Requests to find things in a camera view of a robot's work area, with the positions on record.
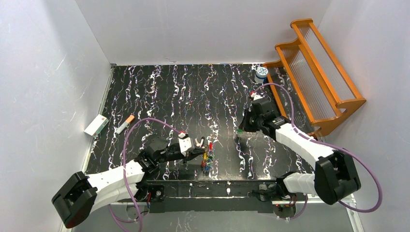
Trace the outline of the keyring with coloured tags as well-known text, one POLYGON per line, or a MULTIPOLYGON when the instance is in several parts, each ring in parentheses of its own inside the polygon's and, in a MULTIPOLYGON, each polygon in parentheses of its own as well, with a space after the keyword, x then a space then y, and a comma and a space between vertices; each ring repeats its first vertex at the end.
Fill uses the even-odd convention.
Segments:
POLYGON ((212 169, 212 164, 214 160, 213 143, 206 141, 204 137, 202 137, 200 140, 195 139, 195 143, 198 147, 203 148, 205 150, 201 162, 201 167, 203 174, 209 174, 209 172, 212 169))

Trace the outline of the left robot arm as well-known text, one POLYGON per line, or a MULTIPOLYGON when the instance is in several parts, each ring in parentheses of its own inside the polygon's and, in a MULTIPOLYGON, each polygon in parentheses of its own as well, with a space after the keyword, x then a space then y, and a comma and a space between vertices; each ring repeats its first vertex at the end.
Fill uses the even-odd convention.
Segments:
POLYGON ((142 181, 159 170, 159 164, 190 161, 207 152, 205 138, 199 141, 189 136, 169 144, 164 137, 151 142, 125 166, 97 174, 72 174, 53 196, 51 202, 65 228, 82 223, 95 210, 135 196, 142 190, 142 181))

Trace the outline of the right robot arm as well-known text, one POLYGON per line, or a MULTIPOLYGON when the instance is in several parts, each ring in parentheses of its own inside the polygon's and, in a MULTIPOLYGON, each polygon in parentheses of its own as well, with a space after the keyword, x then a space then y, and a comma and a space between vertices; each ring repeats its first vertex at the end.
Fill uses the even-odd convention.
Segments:
POLYGON ((312 174, 288 172, 276 179, 276 193, 319 196, 332 205, 361 188, 353 158, 340 149, 321 145, 294 128, 289 119, 280 116, 270 101, 259 95, 251 98, 239 126, 245 132, 261 131, 301 156, 314 170, 312 174))

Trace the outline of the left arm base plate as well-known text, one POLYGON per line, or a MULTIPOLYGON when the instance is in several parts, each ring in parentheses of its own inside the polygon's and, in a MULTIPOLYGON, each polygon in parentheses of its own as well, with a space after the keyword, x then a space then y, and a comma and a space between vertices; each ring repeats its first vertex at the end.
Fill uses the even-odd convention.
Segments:
POLYGON ((139 202, 162 202, 164 200, 165 187, 163 185, 137 186, 134 197, 139 202))

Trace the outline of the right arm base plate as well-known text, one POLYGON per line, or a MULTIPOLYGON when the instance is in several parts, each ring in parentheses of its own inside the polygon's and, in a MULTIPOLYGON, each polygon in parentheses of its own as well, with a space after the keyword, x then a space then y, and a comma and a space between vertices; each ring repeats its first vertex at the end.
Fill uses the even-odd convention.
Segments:
POLYGON ((282 200, 288 202, 288 204, 295 204, 298 199, 296 193, 286 192, 278 184, 260 184, 257 190, 252 190, 251 196, 256 197, 262 202, 282 200))

